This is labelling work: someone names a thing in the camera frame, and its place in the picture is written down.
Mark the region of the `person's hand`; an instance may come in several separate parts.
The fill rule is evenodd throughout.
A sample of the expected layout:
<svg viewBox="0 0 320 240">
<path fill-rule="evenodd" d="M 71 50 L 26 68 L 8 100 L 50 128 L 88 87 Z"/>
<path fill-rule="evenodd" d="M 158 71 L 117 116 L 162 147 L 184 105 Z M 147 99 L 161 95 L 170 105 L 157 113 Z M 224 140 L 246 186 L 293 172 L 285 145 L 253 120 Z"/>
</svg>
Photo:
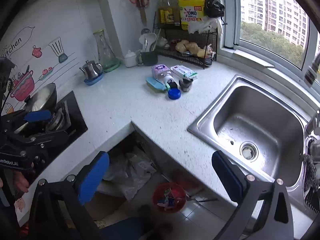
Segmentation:
<svg viewBox="0 0 320 240">
<path fill-rule="evenodd" d="M 23 174 L 20 171 L 12 171 L 13 174 L 13 183 L 17 189 L 19 189 L 23 193 L 28 193 L 29 189 L 29 182 L 25 179 Z M 4 180 L 5 180 L 5 172 L 1 170 L 1 189 L 4 187 Z"/>
</svg>

